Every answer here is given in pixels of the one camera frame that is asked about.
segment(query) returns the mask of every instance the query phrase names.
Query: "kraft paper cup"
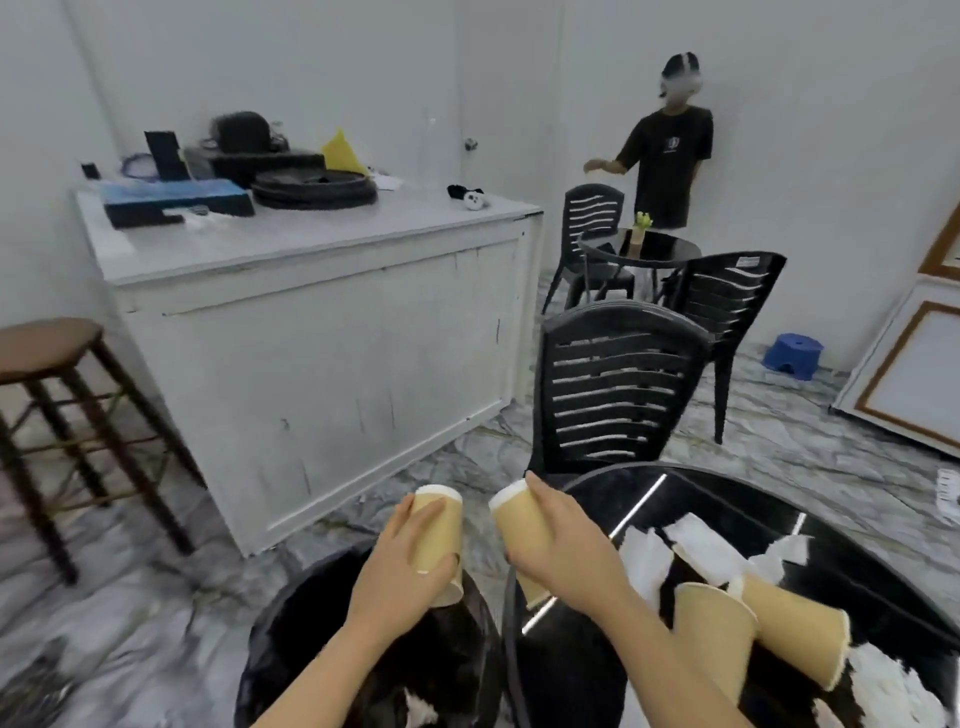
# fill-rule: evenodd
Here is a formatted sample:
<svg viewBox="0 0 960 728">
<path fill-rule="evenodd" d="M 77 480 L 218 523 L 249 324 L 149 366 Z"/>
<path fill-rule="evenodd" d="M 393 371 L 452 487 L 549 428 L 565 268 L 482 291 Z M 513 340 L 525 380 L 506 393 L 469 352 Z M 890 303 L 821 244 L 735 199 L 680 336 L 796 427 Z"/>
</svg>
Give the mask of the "kraft paper cup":
<svg viewBox="0 0 960 728">
<path fill-rule="evenodd" d="M 850 617 L 842 609 L 795 595 L 752 574 L 733 579 L 727 591 L 760 622 L 760 643 L 830 692 L 843 675 L 850 650 Z"/>
<path fill-rule="evenodd" d="M 414 493 L 412 513 L 426 507 L 437 498 L 446 498 L 446 507 L 420 536 L 410 559 L 410 566 L 418 573 L 429 573 L 448 553 L 463 552 L 464 545 L 464 500 L 452 488 L 445 485 L 424 485 Z M 448 607 L 464 597 L 464 570 L 457 567 L 450 583 L 434 599 L 431 607 Z"/>
<path fill-rule="evenodd" d="M 733 705 L 740 702 L 758 629 L 756 615 L 726 592 L 692 582 L 677 587 L 673 633 L 680 649 Z"/>
<path fill-rule="evenodd" d="M 491 498 L 490 512 L 508 551 L 514 548 L 549 546 L 553 540 L 540 504 L 530 492 L 525 480 L 508 485 Z M 516 581 L 523 590 L 523 595 L 527 597 L 528 609 L 536 607 L 550 596 L 544 587 L 519 571 L 516 573 Z"/>
</svg>

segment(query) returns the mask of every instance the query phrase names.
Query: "black round table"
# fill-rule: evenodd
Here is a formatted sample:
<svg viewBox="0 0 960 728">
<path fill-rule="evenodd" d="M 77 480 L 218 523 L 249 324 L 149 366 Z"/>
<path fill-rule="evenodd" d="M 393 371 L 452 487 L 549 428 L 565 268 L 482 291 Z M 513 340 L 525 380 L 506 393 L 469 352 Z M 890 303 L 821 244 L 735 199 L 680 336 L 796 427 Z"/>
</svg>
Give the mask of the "black round table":
<svg viewBox="0 0 960 728">
<path fill-rule="evenodd" d="M 621 524 L 642 531 L 663 528 L 695 513 L 745 556 L 762 553 L 786 534 L 809 536 L 807 565 L 784 564 L 781 585 L 847 610 L 854 645 L 869 642 L 903 660 L 917 670 L 948 716 L 957 715 L 960 631 L 899 574 L 825 522 L 745 481 L 662 463 L 614 465 L 583 475 L 565 489 L 608 534 Z M 625 530 L 621 527 L 614 538 L 618 546 Z M 668 626 L 673 590 L 684 581 L 702 579 L 674 559 L 660 592 L 660 616 Z M 627 676 L 603 633 L 558 602 L 524 634 L 535 613 L 526 610 L 511 571 L 502 632 L 517 728 L 616 728 Z M 740 710 L 756 728 L 814 728 L 814 697 L 824 699 L 845 725 L 859 725 L 849 674 L 833 692 L 823 693 L 755 645 Z"/>
<path fill-rule="evenodd" d="M 653 275 L 653 301 L 659 297 L 657 290 L 657 271 L 683 267 L 684 263 L 694 258 L 702 257 L 694 243 L 668 232 L 647 231 L 643 236 L 643 244 L 639 254 L 632 255 L 630 247 L 634 231 L 631 228 L 621 228 L 611 234 L 583 235 L 578 244 L 584 253 L 587 267 L 595 265 L 614 265 L 619 273 L 624 268 L 648 269 Z M 607 291 L 605 284 L 597 296 Z"/>
</svg>

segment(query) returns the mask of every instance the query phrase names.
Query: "black t-shirt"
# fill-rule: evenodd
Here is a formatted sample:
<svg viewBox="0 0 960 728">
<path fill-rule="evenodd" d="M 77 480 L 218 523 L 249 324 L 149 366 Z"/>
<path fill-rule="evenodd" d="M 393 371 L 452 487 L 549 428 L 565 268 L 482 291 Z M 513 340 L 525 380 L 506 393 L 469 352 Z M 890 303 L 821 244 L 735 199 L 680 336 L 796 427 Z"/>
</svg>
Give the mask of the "black t-shirt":
<svg viewBox="0 0 960 728">
<path fill-rule="evenodd" d="M 690 107 L 676 116 L 661 110 L 640 119 L 616 158 L 627 169 L 640 164 L 634 212 L 649 214 L 654 228 L 684 227 L 693 168 L 712 151 L 709 109 Z"/>
</svg>

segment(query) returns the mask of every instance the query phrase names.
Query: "trash bin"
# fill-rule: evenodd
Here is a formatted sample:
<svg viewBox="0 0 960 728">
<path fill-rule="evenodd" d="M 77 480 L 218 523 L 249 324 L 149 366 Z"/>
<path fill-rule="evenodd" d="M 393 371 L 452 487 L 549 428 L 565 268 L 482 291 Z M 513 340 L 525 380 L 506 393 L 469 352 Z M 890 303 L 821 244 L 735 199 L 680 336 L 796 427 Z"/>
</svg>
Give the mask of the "trash bin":
<svg viewBox="0 0 960 728">
<path fill-rule="evenodd" d="M 260 615 L 240 678 L 235 728 L 250 728 L 343 625 L 353 584 L 372 548 L 373 542 L 366 542 L 314 564 Z M 404 728 L 406 689 L 433 706 L 439 726 L 492 728 L 505 669 L 496 623 L 464 571 L 464 598 L 428 611 L 387 650 L 344 725 Z"/>
</svg>

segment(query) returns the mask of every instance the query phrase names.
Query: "person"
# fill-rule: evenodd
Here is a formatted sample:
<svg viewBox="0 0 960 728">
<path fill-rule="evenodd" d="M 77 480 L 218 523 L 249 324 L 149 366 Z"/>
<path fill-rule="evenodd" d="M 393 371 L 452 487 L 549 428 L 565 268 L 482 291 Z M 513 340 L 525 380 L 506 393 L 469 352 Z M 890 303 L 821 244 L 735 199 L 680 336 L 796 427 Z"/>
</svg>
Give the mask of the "person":
<svg viewBox="0 0 960 728">
<path fill-rule="evenodd" d="M 526 480 L 554 538 L 543 550 L 509 554 L 511 562 L 603 630 L 652 728 L 750 728 L 678 651 L 631 587 L 616 548 L 577 501 L 533 473 Z M 343 627 L 253 728 L 340 728 L 380 656 L 426 614 L 456 571 L 457 557 L 447 554 L 427 574 L 410 567 L 414 545 L 444 499 L 413 514 L 412 506 L 408 495 L 383 529 L 353 587 Z"/>
<path fill-rule="evenodd" d="M 686 227 L 690 187 L 701 163 L 712 155 L 713 114 L 688 103 L 701 85 L 694 54 L 671 58 L 660 76 L 663 108 L 640 119 L 616 159 L 584 164 L 585 173 L 625 175 L 639 163 L 634 213 L 650 215 L 654 230 Z"/>
</svg>

